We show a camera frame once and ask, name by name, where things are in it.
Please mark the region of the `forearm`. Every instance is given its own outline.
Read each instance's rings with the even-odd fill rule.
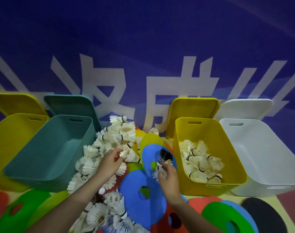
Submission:
[[[189,233],[222,233],[182,198],[172,203],[171,206]]]
[[[68,233],[104,182],[97,174],[92,176],[72,195],[31,226],[26,233]]]

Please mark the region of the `white storage bin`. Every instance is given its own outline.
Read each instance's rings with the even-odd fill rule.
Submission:
[[[256,119],[221,119],[248,180],[238,196],[268,197],[295,189],[295,155],[270,127]]]

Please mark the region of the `yellow bin lid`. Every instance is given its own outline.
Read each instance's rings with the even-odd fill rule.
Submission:
[[[12,114],[39,114],[48,116],[39,101],[26,93],[0,93],[0,111],[9,116]]]
[[[178,118],[213,118],[220,107],[216,98],[179,97],[170,105],[166,138],[173,139]]]

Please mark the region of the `left hand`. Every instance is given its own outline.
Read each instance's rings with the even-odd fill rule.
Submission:
[[[101,160],[95,176],[97,176],[97,179],[100,178],[103,184],[117,172],[124,161],[125,158],[119,156],[122,151],[123,149],[110,150]]]

